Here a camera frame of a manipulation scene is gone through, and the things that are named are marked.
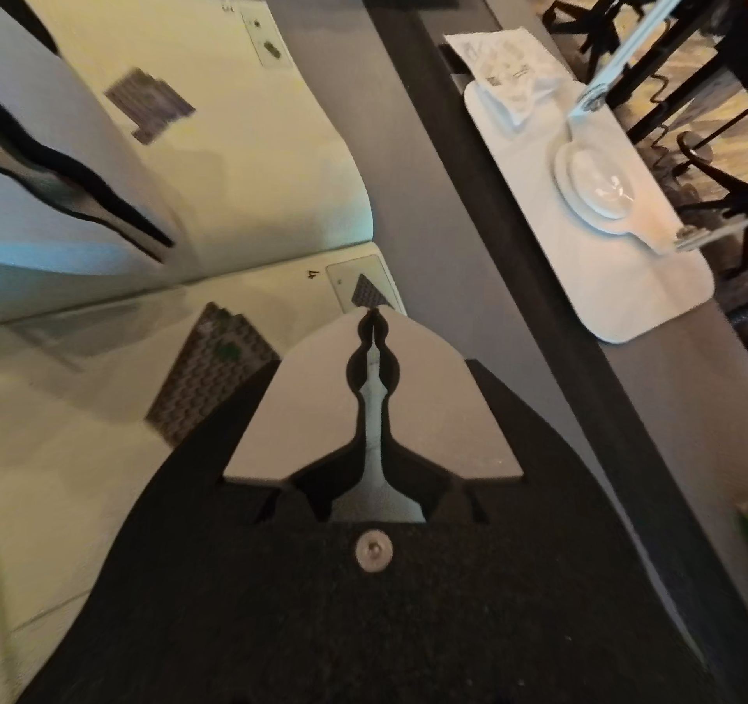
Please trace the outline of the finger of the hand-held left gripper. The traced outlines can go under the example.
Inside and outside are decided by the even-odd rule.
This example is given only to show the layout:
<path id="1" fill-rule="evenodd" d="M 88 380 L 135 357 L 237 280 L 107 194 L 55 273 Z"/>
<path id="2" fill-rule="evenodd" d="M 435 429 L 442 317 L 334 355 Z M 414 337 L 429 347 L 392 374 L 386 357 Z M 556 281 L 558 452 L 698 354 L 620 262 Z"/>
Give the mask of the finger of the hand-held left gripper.
<path id="1" fill-rule="evenodd" d="M 2 10 L 2 135 L 26 162 L 74 185 L 88 216 L 139 249 L 172 249 L 176 229 L 155 187 L 79 75 Z"/>
<path id="2" fill-rule="evenodd" d="M 163 263 L 170 251 L 2 135 L 2 263 Z"/>

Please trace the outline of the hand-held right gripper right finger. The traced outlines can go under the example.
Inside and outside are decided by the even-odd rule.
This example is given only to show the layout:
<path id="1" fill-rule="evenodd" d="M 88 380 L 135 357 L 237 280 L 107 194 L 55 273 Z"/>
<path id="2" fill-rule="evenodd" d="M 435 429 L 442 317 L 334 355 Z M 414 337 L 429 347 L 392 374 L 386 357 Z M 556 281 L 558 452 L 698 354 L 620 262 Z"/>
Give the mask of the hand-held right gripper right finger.
<path id="1" fill-rule="evenodd" d="M 380 315 L 397 363 L 388 402 L 395 443 L 466 481 L 520 480 L 523 470 L 462 354 L 389 307 Z"/>

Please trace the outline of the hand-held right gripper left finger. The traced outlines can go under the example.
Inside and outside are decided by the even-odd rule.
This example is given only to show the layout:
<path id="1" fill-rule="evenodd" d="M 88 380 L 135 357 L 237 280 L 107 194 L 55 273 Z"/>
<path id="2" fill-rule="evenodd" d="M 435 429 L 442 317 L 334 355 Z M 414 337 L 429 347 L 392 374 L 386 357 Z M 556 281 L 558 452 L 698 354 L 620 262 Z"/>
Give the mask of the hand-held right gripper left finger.
<path id="1" fill-rule="evenodd" d="M 283 357 L 224 470 L 225 480 L 281 485 L 351 443 L 358 392 L 348 365 L 360 350 L 368 309 L 338 317 Z"/>

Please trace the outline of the brick instruction booklet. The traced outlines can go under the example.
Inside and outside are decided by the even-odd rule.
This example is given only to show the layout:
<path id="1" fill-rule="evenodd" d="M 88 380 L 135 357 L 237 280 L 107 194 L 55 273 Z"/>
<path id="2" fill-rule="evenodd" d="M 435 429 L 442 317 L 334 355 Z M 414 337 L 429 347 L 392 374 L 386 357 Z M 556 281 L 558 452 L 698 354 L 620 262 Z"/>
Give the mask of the brick instruction booklet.
<path id="1" fill-rule="evenodd" d="M 404 311 L 342 136 L 260 0 L 25 0 L 176 226 L 129 275 L 2 266 L 2 702 L 164 460 L 361 284 Z"/>

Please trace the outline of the grey desk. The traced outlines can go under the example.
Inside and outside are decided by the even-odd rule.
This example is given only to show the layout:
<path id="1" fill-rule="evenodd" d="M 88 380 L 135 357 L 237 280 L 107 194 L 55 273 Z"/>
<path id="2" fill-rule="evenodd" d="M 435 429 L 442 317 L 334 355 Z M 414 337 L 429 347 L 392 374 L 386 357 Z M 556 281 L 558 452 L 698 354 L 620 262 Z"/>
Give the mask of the grey desk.
<path id="1" fill-rule="evenodd" d="M 266 0 L 355 159 L 408 314 L 571 444 L 643 550 L 625 458 L 658 451 L 587 335 L 464 108 L 445 34 L 542 26 L 528 0 Z"/>
<path id="2" fill-rule="evenodd" d="M 622 345 L 601 344 L 583 329 L 519 208 L 500 195 L 501 226 L 480 227 L 484 240 L 507 242 L 521 282 L 513 294 L 556 380 L 596 399 L 612 396 L 615 377 L 716 550 L 746 556 L 737 504 L 746 501 L 746 350 L 717 302 L 706 303 Z"/>

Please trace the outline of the printed clear plastic bag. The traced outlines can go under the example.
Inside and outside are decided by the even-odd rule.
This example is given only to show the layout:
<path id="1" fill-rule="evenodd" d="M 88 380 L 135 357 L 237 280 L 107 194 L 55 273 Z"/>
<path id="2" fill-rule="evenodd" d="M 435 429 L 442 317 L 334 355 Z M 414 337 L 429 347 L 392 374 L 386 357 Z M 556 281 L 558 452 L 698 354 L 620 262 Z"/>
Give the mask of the printed clear plastic bag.
<path id="1" fill-rule="evenodd" d="M 523 27 L 444 40 L 511 129 L 521 129 L 538 104 L 572 81 L 566 65 Z"/>

